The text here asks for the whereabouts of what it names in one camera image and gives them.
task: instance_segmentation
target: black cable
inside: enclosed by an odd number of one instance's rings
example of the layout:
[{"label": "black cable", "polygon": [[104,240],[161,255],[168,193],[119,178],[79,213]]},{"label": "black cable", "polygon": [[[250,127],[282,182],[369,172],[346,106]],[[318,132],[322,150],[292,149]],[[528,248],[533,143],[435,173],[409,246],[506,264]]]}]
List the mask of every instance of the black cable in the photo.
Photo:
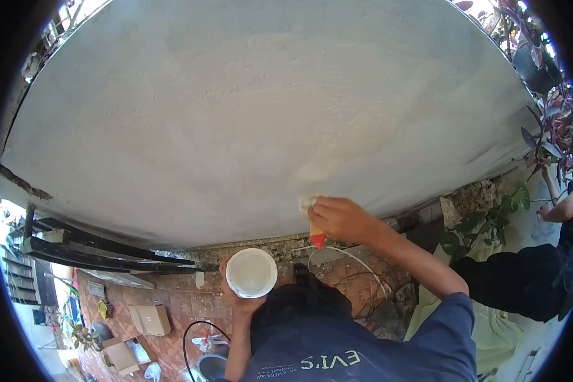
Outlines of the black cable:
[{"label": "black cable", "polygon": [[193,378],[193,373],[191,372],[191,369],[189,368],[189,361],[187,361],[187,348],[185,347],[186,338],[187,338],[187,333],[189,332],[189,329],[191,329],[191,326],[193,326],[193,325],[195,325],[195,324],[201,324],[201,323],[208,324],[208,325],[210,325],[210,326],[216,328],[218,331],[221,332],[221,334],[222,334],[223,336],[225,336],[225,338],[227,338],[227,340],[228,340],[229,342],[231,342],[231,339],[229,338],[229,336],[228,336],[225,332],[223,332],[223,331],[221,330],[221,328],[219,328],[218,326],[214,325],[214,324],[211,323],[211,322],[208,322],[208,321],[196,321],[196,322],[192,322],[191,324],[189,324],[189,326],[187,326],[187,328],[184,330],[184,334],[183,334],[183,355],[184,355],[184,364],[187,365],[187,371],[189,372],[189,375],[191,376],[191,382],[195,382],[195,378]]}]

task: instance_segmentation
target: leg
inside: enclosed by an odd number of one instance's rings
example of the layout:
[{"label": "leg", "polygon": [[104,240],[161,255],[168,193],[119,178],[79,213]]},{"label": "leg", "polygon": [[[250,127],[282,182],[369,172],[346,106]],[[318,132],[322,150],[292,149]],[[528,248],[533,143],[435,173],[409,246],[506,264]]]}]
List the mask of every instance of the leg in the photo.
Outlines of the leg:
[{"label": "leg", "polygon": [[558,313],[560,296],[552,283],[561,262],[550,244],[500,252],[485,262],[465,257],[452,268],[469,285],[471,298],[485,306],[543,322]]}]

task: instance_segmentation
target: white wall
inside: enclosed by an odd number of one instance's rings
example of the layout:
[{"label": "white wall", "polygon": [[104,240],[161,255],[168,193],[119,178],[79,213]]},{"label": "white wall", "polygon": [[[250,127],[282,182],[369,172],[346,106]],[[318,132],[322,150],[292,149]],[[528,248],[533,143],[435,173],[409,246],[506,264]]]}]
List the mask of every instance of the white wall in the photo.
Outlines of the white wall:
[{"label": "white wall", "polygon": [[386,216],[504,166],[524,102],[446,1],[115,0],[37,76],[2,164],[140,244],[273,237],[306,231],[302,193]]}]

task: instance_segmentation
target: plastic container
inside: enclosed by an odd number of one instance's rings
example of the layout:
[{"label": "plastic container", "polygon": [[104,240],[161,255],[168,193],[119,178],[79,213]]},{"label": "plastic container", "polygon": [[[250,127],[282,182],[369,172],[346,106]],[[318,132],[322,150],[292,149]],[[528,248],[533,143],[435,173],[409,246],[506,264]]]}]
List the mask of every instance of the plastic container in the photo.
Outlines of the plastic container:
[{"label": "plastic container", "polygon": [[238,296],[258,298],[272,290],[278,279],[278,268],[264,250],[246,248],[229,259],[225,275],[227,284]]}]

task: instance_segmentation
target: white hose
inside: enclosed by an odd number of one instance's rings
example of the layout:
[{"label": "white hose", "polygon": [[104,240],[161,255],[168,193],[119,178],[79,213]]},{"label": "white hose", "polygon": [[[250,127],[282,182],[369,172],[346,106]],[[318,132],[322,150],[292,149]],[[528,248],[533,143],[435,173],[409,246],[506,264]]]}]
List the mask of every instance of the white hose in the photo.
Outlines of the white hose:
[{"label": "white hose", "polygon": [[[294,252],[294,251],[300,251],[300,250],[302,250],[302,249],[314,248],[314,247],[315,247],[315,246],[313,246],[313,245],[309,245],[309,246],[307,246],[307,247],[302,247],[302,248],[293,249],[292,252]],[[353,254],[351,254],[351,253],[349,253],[349,252],[344,251],[343,249],[339,249],[339,248],[336,248],[336,247],[333,247],[333,246],[327,246],[327,247],[323,247],[323,248],[331,248],[331,249],[333,249],[334,251],[338,251],[338,252],[345,253],[346,255],[352,257],[354,260],[357,260],[359,263],[363,264],[363,266],[366,267],[366,269],[367,269],[368,271],[370,271],[371,274],[373,275],[373,277],[376,279],[376,281],[378,282],[380,288],[382,288],[382,293],[384,294],[384,296],[385,296],[386,298],[389,298],[389,295],[386,293],[386,289],[384,289],[384,283],[382,282],[382,280],[380,280],[380,278],[378,277],[378,275],[376,275],[376,273],[371,270],[371,268],[369,267],[369,265],[363,263],[363,260],[361,260],[360,258],[356,257],[355,255],[353,255]],[[308,269],[310,268],[310,260],[312,259],[312,256],[314,256],[314,254],[315,254],[316,252],[317,252],[317,250],[314,251],[314,252],[308,257]]]},{"label": "white hose", "polygon": [[363,260],[361,260],[360,258],[356,257],[355,255],[353,255],[353,254],[351,254],[351,253],[349,253],[349,252],[344,251],[343,249],[339,249],[339,248],[331,247],[331,246],[327,246],[327,247],[325,247],[325,248],[331,248],[331,249],[334,249],[334,250],[336,250],[336,251],[338,251],[338,252],[342,252],[342,253],[344,253],[344,254],[346,254],[346,255],[352,257],[354,260],[357,260],[359,263],[363,264],[363,266],[366,267],[367,270],[371,272],[371,274],[373,275],[373,277],[376,278],[376,281],[378,282],[378,284],[379,284],[380,287],[382,288],[382,293],[384,294],[384,296],[385,296],[387,299],[389,298],[389,295],[386,293],[386,289],[384,289],[384,283],[380,280],[380,278],[378,277],[378,275],[376,275],[376,273],[371,270],[371,268],[369,267],[369,265],[363,263]]}]

